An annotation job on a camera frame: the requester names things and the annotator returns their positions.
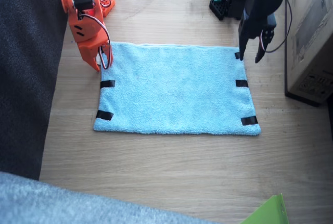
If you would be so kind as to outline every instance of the black electrical tape strip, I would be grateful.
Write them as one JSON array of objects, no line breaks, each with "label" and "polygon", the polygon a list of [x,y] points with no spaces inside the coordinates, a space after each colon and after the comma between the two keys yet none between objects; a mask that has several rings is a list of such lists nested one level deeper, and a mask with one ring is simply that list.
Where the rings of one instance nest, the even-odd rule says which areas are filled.
[{"label": "black electrical tape strip", "polygon": [[114,81],[114,80],[102,81],[102,82],[100,82],[100,88],[114,87],[115,84],[116,84],[116,81]]},{"label": "black electrical tape strip", "polygon": [[247,80],[236,80],[236,87],[249,87]]},{"label": "black electrical tape strip", "polygon": [[112,117],[113,117],[113,113],[102,111],[102,110],[99,110],[96,115],[96,118],[100,118],[103,120],[109,120],[109,121],[112,119]]},{"label": "black electrical tape strip", "polygon": [[258,121],[256,116],[250,116],[242,118],[241,123],[243,123],[243,126],[246,126],[246,125],[258,124]]}]

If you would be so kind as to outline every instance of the wooden table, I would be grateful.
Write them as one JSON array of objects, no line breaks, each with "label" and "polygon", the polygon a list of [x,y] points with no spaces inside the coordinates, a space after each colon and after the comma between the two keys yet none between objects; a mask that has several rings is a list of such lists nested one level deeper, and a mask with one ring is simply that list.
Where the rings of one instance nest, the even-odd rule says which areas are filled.
[{"label": "wooden table", "polygon": [[[238,21],[219,22],[209,0],[116,0],[113,41],[238,45]],[[284,38],[284,6],[271,48]],[[82,61],[69,29],[63,43],[41,181],[166,210],[240,223],[284,194],[290,223],[333,219],[333,143],[327,107],[285,98],[284,49],[245,65],[263,133],[258,137],[140,135],[93,131],[100,74]]]}]

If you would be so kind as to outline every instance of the green paper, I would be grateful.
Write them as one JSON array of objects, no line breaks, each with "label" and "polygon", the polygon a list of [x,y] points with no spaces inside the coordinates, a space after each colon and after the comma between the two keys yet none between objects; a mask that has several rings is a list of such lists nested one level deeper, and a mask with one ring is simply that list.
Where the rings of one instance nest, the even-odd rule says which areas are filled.
[{"label": "green paper", "polygon": [[289,224],[282,194],[273,195],[241,224]]}]

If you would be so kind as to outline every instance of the blue towel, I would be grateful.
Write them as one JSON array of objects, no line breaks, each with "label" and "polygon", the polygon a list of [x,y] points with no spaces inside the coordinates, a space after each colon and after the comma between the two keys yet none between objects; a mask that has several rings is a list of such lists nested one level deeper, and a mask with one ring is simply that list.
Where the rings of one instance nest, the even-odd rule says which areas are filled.
[{"label": "blue towel", "polygon": [[258,135],[234,47],[113,43],[96,131]]}]

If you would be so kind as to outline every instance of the gray fabric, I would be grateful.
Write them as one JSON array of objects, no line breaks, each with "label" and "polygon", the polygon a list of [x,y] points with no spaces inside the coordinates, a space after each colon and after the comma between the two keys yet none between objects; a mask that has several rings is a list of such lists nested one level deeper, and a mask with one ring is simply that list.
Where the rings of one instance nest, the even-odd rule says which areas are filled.
[{"label": "gray fabric", "polygon": [[60,189],[0,172],[1,223],[209,224],[185,215]]},{"label": "gray fabric", "polygon": [[67,15],[61,0],[0,8],[0,170],[38,179]]}]

